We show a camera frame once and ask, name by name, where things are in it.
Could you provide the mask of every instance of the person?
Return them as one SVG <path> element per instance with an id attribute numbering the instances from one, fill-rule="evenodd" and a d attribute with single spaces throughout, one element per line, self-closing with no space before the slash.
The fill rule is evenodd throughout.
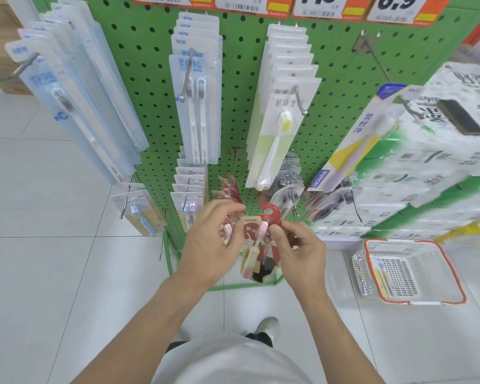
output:
<path id="1" fill-rule="evenodd" d="M 203 208 L 188 232 L 177 270 L 72 384 L 312 382 L 271 348 L 278 331 L 275 318 L 263 320 L 248 337 L 221 334 L 171 344 L 192 308 L 235 263 L 243 223 L 236 223 L 226 246 L 219 227 L 227 215 L 244 211 L 244 205 L 230 200 L 214 200 Z M 327 294 L 324 243 L 304 223 L 283 221 L 282 228 L 272 225 L 269 230 L 281 252 L 283 275 L 306 315 L 327 382 L 383 384 Z M 290 245 L 289 236 L 297 238 L 298 247 Z"/>

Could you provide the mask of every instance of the hand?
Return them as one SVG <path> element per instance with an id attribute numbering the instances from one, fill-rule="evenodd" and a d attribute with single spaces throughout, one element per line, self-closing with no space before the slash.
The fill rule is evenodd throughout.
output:
<path id="1" fill-rule="evenodd" d="M 231 269 L 243 245 L 243 221 L 238 219 L 225 246 L 218 233 L 227 215 L 245 211 L 245 205 L 231 200 L 208 203 L 190 228 L 181 261 L 174 275 L 182 276 L 193 288 L 205 293 Z"/>
<path id="2" fill-rule="evenodd" d="M 271 225 L 269 230 L 281 253 L 282 274 L 297 299 L 302 302 L 302 299 L 323 294 L 326 245 L 304 222 L 282 221 L 282 228 Z"/>

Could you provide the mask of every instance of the white shirt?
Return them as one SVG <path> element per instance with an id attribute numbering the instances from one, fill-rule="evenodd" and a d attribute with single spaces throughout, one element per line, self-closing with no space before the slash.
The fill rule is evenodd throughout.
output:
<path id="1" fill-rule="evenodd" d="M 153 384 L 312 384 L 286 355 L 239 335 L 189 341 L 168 352 Z"/>

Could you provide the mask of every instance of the black pants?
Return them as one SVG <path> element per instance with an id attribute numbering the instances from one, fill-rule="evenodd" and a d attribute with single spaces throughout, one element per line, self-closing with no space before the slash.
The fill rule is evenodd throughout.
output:
<path id="1" fill-rule="evenodd" d="M 271 348 L 274 347 L 272 345 L 272 340 L 270 339 L 270 337 L 266 333 L 263 333 L 263 332 L 258 333 L 258 334 L 251 333 L 251 334 L 246 335 L 246 337 L 249 338 L 249 339 L 253 339 L 255 341 L 263 342 L 265 345 L 270 346 Z M 186 342 L 188 342 L 188 341 L 171 342 L 171 344 L 169 345 L 169 347 L 167 348 L 165 353 L 167 353 L 169 350 L 173 350 L 174 348 L 177 348 L 180 345 L 183 345 Z"/>

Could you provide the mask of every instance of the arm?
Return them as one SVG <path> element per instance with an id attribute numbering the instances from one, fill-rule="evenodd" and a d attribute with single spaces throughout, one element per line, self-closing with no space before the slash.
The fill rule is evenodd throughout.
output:
<path id="1" fill-rule="evenodd" d="M 303 222 L 283 221 L 270 232 L 281 252 L 282 273 L 295 292 L 313 334 L 329 384 L 384 384 L 341 320 L 326 291 L 326 246 Z"/>
<path id="2" fill-rule="evenodd" d="M 205 206 L 187 234 L 174 275 L 71 384 L 151 382 L 188 313 L 235 263 L 243 244 L 242 221 L 235 224 L 227 246 L 218 232 L 227 215 L 244 210 L 228 200 Z"/>

